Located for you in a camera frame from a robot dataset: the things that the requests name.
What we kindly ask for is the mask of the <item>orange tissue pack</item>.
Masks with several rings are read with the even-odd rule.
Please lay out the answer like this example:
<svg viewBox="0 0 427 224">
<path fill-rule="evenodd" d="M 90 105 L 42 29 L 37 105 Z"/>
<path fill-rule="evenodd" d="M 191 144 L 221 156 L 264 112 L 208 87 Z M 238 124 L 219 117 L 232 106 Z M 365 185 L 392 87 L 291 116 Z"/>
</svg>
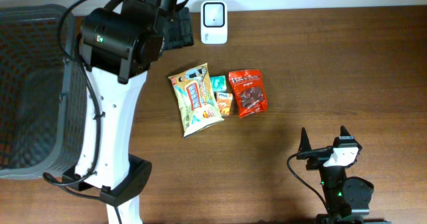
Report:
<svg viewBox="0 0 427 224">
<path fill-rule="evenodd" d="M 230 114 L 233 98 L 231 93 L 216 93 L 216 103 L 222 116 L 228 116 Z"/>
</svg>

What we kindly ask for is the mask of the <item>red snack bag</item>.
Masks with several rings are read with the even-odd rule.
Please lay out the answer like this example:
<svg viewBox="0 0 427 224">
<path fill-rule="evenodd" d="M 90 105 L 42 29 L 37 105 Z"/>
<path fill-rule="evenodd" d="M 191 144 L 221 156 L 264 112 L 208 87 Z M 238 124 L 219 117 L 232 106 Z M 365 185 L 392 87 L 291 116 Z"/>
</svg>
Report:
<svg viewBox="0 0 427 224">
<path fill-rule="evenodd" d="M 238 105 L 239 118 L 267 111 L 268 101 L 259 69 L 231 71 L 228 79 Z"/>
</svg>

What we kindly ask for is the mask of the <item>yellow snack bag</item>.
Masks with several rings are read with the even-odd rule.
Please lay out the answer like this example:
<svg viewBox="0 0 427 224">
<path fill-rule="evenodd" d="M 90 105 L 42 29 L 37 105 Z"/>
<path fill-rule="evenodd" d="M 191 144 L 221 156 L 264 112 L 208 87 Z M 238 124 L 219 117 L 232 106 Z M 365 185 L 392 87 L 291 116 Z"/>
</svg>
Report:
<svg viewBox="0 0 427 224">
<path fill-rule="evenodd" d="M 177 97 L 184 138 L 224 121 L 214 97 L 207 63 L 168 79 Z"/>
</svg>

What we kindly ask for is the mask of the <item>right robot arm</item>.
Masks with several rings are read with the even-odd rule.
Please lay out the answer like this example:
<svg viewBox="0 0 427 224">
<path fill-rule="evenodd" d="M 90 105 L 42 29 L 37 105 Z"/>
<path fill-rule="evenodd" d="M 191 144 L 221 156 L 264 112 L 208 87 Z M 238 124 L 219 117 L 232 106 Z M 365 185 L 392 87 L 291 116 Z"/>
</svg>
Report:
<svg viewBox="0 0 427 224">
<path fill-rule="evenodd" d="M 356 164 L 361 144 L 348 130 L 340 127 L 340 135 L 332 145 L 313 149 L 306 130 L 301 130 L 300 145 L 294 157 L 306 160 L 308 171 L 320 172 L 320 197 L 325 214 L 316 215 L 316 223 L 385 223 L 385 220 L 365 220 L 370 212 L 369 203 L 374 185 L 360 177 L 349 177 L 346 169 Z"/>
</svg>

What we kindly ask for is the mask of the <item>teal tissue pack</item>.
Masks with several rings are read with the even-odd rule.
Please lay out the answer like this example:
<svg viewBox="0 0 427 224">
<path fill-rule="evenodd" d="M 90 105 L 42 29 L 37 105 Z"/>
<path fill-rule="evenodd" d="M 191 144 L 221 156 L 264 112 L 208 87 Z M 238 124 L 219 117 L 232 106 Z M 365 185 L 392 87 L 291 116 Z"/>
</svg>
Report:
<svg viewBox="0 0 427 224">
<path fill-rule="evenodd" d="M 227 91 L 225 75 L 210 77 L 210 81 L 214 93 Z"/>
</svg>

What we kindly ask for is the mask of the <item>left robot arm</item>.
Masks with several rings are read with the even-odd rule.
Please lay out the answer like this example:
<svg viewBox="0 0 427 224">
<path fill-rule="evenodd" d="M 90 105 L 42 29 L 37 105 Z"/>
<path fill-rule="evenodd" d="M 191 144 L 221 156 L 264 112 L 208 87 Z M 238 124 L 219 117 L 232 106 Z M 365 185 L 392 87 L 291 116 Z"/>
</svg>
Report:
<svg viewBox="0 0 427 224">
<path fill-rule="evenodd" d="M 98 189 L 110 223 L 141 222 L 139 196 L 152 164 L 129 153 L 134 112 L 185 10 L 178 0 L 111 0 L 85 17 L 67 56 L 85 79 L 87 105 L 81 153 L 60 186 L 78 197 Z"/>
</svg>

